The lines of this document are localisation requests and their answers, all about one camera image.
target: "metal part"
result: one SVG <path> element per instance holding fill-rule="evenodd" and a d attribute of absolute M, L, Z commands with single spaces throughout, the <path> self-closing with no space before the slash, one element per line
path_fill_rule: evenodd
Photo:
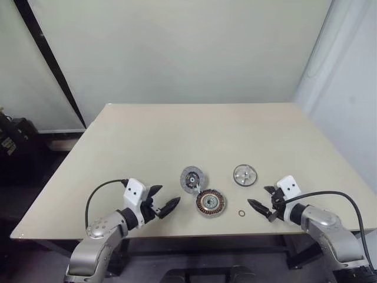
<path fill-rule="evenodd" d="M 358 240 L 335 214 L 308 206 L 302 213 L 301 228 L 318 242 L 332 270 L 369 265 Z"/>
<path fill-rule="evenodd" d="M 204 173 L 195 166 L 183 169 L 180 178 L 182 188 L 191 194 L 200 193 L 206 187 L 206 181 Z"/>
<path fill-rule="evenodd" d="M 217 190 L 204 190 L 196 198 L 196 207 L 206 217 L 219 216 L 225 209 L 226 200 Z"/>
<path fill-rule="evenodd" d="M 161 188 L 147 188 L 136 179 L 127 182 L 123 194 L 125 209 L 94 221 L 86 230 L 86 237 L 76 246 L 70 259 L 65 282 L 102 282 L 111 255 L 128 230 L 144 226 L 157 215 L 164 218 L 178 205 L 180 198 L 169 200 L 164 207 L 153 205 L 153 198 Z"/>
<path fill-rule="evenodd" d="M 81 241 L 72 253 L 67 275 L 92 276 L 96 272 L 104 274 L 113 250 L 128 228 L 125 219 L 119 212 L 93 222 L 87 229 L 87 237 Z M 106 258 L 104 270 L 98 270 L 100 258 Z"/>
<path fill-rule="evenodd" d="M 238 165 L 233 172 L 234 181 L 243 187 L 251 186 L 258 178 L 257 172 L 248 164 Z"/>

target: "beige tabletop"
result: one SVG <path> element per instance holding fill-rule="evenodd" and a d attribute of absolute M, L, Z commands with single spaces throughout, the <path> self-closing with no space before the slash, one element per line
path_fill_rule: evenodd
<path fill-rule="evenodd" d="M 258 173 L 251 187 L 233 181 L 233 170 L 249 164 Z M 187 166 L 199 167 L 208 188 L 223 192 L 227 208 L 207 219 L 194 197 L 180 186 Z M 365 228 L 377 228 L 376 196 L 332 144 L 295 104 L 109 104 L 64 160 L 12 238 L 80 239 L 85 234 L 85 203 L 92 190 L 111 179 L 136 178 L 164 185 L 155 196 L 163 205 L 181 202 L 163 220 L 155 219 L 130 237 L 296 233 L 298 226 L 269 223 L 247 203 L 270 207 L 263 186 L 293 175 L 303 193 L 339 190 L 359 205 Z M 92 199 L 90 221 L 123 208 L 124 188 L 110 184 Z M 357 230 L 352 206 L 341 196 L 305 199 L 338 214 L 346 228 Z M 246 215 L 240 217 L 239 210 Z"/>

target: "dark floor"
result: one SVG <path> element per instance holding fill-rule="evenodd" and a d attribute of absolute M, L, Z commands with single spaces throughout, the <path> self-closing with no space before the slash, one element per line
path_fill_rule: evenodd
<path fill-rule="evenodd" d="M 299 270 L 288 270 L 287 255 L 281 253 L 268 254 L 205 254 L 205 255 L 157 255 L 132 256 L 120 277 L 107 278 L 104 282 L 160 282 L 163 275 L 173 268 L 210 268 L 243 265 L 256 274 L 252 283 L 272 282 L 305 282 L 328 283 L 331 274 L 326 269 L 323 259 L 312 262 Z M 0 275 L 3 283 L 61 283 L 69 259 L 56 252 L 29 250 L 22 251 L 12 259 L 15 267 L 10 273 L 11 278 Z M 221 283 L 219 277 L 192 277 L 192 283 Z"/>

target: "white wall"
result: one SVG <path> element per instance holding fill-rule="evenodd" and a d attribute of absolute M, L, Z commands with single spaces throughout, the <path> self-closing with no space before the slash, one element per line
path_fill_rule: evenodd
<path fill-rule="evenodd" d="M 39 131 L 82 130 L 12 0 L 0 1 L 0 105 Z"/>
<path fill-rule="evenodd" d="M 375 192 L 376 9 L 375 0 L 335 1 L 296 94 L 304 111 Z"/>
<path fill-rule="evenodd" d="M 29 0 L 87 123 L 105 103 L 290 101 L 329 0 Z"/>

